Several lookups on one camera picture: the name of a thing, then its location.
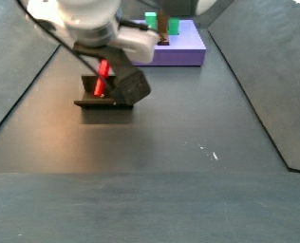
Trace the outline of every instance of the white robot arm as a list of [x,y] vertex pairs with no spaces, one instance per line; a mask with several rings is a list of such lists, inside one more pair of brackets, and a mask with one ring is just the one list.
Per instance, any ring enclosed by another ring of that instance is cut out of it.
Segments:
[[[200,15],[216,0],[152,0],[169,15]],[[30,0],[27,11],[52,23],[65,39],[86,47],[120,47],[132,61],[150,63],[158,34],[149,30],[121,26],[121,0]]]

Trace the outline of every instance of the green object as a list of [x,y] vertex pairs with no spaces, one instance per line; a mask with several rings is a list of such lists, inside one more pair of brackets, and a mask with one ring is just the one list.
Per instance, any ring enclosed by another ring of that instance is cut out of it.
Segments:
[[157,13],[156,12],[146,12],[145,13],[145,22],[146,22],[146,25],[157,30],[158,26],[157,26]]
[[168,22],[168,34],[180,35],[180,18],[170,18]]

